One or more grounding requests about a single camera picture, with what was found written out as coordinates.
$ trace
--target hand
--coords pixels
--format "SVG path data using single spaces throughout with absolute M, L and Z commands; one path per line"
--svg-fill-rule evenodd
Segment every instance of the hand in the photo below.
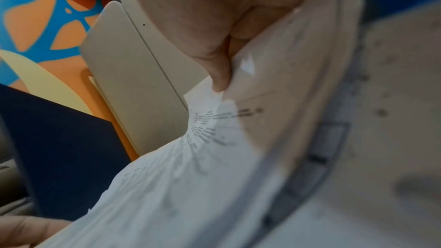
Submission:
M 214 91 L 230 82 L 229 57 L 302 1 L 139 0 L 155 26 L 207 70 Z
M 0 248 L 38 245 L 70 223 L 29 216 L 0 217 Z

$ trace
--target finger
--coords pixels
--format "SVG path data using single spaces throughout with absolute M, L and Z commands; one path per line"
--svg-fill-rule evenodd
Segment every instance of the finger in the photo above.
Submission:
M 207 70 L 213 80 L 213 91 L 221 92 L 228 87 L 231 80 L 231 63 L 223 47 L 204 57 L 193 57 Z
M 228 57 L 232 58 L 233 56 L 235 56 L 235 54 L 237 54 L 248 42 L 249 40 L 242 40 L 231 37 Z
M 250 40 L 289 11 L 290 9 L 284 7 L 251 7 L 233 25 L 230 35 L 237 39 Z
M 70 223 L 30 216 L 0 217 L 0 248 L 39 244 Z

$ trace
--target orange and blue pattern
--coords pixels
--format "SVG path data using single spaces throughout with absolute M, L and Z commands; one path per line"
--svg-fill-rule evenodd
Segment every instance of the orange and blue pattern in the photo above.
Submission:
M 79 53 L 109 1 L 0 0 L 0 83 L 111 121 L 135 159 Z

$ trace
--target white paper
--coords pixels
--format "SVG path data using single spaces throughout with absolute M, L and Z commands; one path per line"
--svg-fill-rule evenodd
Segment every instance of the white paper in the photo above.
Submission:
M 223 93 L 185 97 L 186 134 L 122 170 L 62 247 L 239 247 L 303 155 L 349 63 L 362 0 L 308 0 L 245 46 Z

